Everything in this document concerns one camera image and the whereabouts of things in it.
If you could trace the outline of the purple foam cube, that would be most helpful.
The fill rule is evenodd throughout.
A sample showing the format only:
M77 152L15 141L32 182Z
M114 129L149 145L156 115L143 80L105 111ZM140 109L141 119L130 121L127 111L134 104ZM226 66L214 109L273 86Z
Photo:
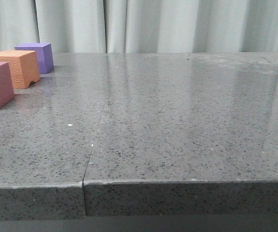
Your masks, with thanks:
M14 48L15 50L36 51L40 74L47 74L54 68L51 43L23 43Z

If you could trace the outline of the grey-green curtain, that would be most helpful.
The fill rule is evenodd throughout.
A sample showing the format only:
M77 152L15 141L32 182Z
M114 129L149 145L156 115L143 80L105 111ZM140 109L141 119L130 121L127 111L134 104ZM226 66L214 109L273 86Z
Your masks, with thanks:
M0 50L278 52L278 0L0 0Z

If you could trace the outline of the orange foam block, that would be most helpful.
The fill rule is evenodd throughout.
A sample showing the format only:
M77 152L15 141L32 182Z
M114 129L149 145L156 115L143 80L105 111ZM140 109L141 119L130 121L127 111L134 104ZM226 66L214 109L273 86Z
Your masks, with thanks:
M14 89L25 89L40 80L36 51L5 50L0 61L8 62Z

